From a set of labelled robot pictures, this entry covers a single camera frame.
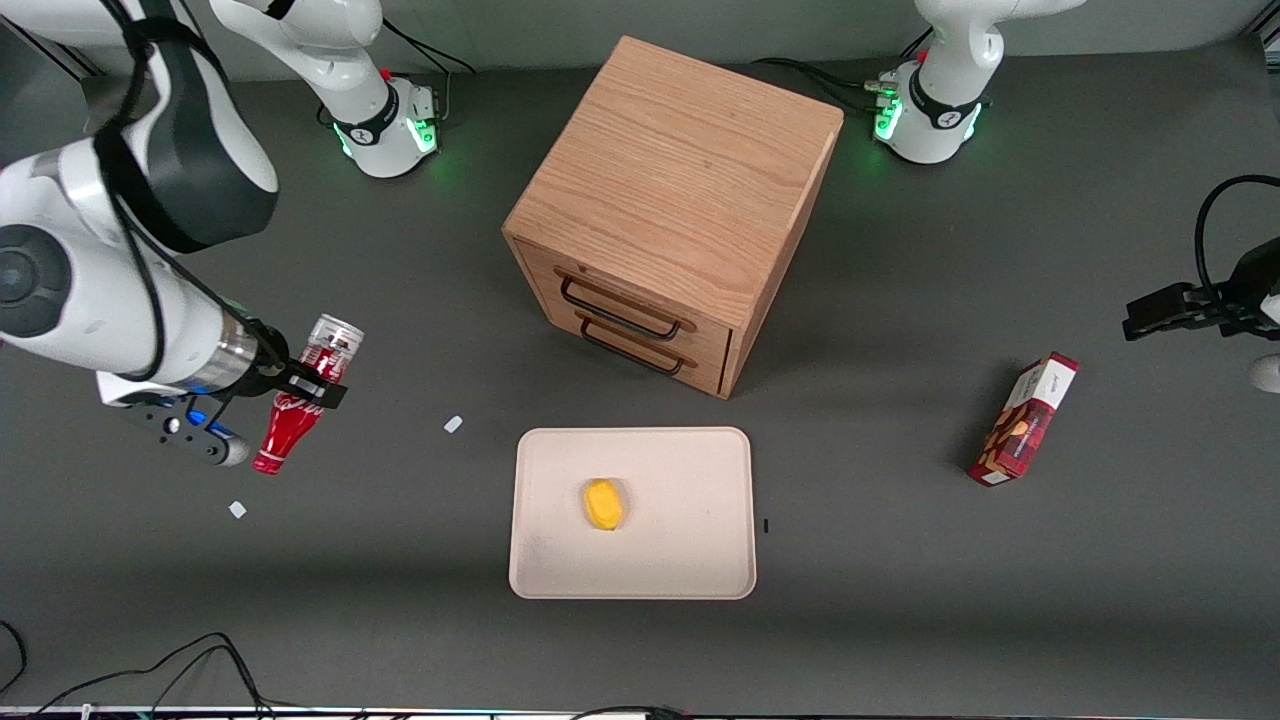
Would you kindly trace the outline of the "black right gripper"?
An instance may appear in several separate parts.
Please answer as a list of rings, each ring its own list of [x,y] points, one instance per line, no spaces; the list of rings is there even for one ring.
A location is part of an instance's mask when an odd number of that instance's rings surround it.
[[[293,363],[283,333],[261,320],[248,320],[243,329],[255,342],[255,355],[250,369],[238,379],[239,397],[283,392],[324,410],[340,406],[348,392],[340,383],[344,368]]]

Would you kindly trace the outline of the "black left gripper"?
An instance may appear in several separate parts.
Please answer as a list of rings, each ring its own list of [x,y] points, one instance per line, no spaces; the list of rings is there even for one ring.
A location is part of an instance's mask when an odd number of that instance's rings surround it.
[[[1196,246],[1196,269],[1210,300],[1208,316],[1221,336],[1277,336],[1277,319],[1268,315],[1265,302],[1275,299],[1277,310],[1279,238],[1271,238],[1245,252],[1226,281],[1212,282],[1202,245]],[[1126,341],[1143,340],[1157,332],[1198,329],[1203,325],[1201,288],[1192,283],[1172,283],[1144,295],[1126,306],[1123,333]]]

